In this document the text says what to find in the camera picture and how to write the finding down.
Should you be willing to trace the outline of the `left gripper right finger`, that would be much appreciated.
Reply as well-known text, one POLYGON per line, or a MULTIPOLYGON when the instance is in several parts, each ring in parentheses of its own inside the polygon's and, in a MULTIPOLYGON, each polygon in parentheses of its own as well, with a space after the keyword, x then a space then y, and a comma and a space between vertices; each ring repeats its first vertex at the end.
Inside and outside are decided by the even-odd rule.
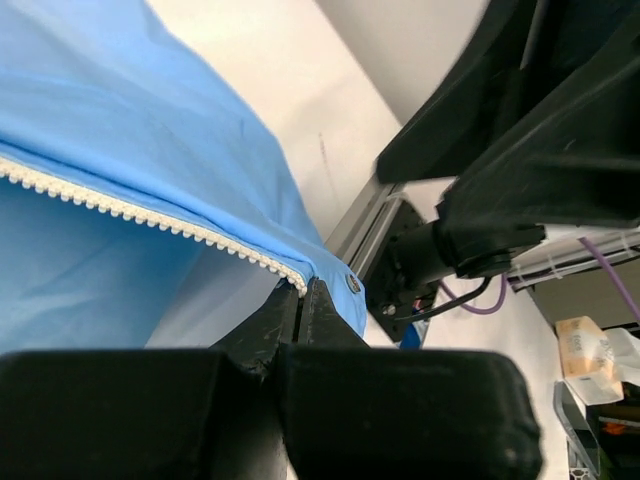
POLYGON ((541 430, 507 356, 373 348, 326 287, 284 298, 279 413, 301 479, 535 479, 541 430))

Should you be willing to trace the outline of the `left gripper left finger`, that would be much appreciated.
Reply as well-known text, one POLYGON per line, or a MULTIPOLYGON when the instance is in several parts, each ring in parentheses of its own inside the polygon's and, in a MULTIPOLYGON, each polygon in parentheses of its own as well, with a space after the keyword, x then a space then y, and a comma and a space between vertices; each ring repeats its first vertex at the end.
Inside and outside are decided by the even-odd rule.
POLYGON ((283 479, 271 370, 289 287, 209 348, 24 351, 1 358, 5 479, 283 479))

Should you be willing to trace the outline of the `light blue zip jacket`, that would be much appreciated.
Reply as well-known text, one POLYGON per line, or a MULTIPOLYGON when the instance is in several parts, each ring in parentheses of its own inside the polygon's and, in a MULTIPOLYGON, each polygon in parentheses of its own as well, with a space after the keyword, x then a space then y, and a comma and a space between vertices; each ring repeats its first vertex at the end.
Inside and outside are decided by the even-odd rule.
POLYGON ((3 351, 207 347, 315 280, 362 335, 278 141, 147 3, 2 3, 3 351))

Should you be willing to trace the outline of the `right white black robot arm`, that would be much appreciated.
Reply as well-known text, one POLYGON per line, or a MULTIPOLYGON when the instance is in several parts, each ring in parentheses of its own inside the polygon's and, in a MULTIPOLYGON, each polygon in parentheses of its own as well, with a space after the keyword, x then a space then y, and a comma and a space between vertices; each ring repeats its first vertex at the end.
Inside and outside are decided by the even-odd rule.
POLYGON ((503 274, 548 225, 636 227, 638 3, 490 2, 375 174, 450 180, 436 219, 391 239, 382 301, 503 274))

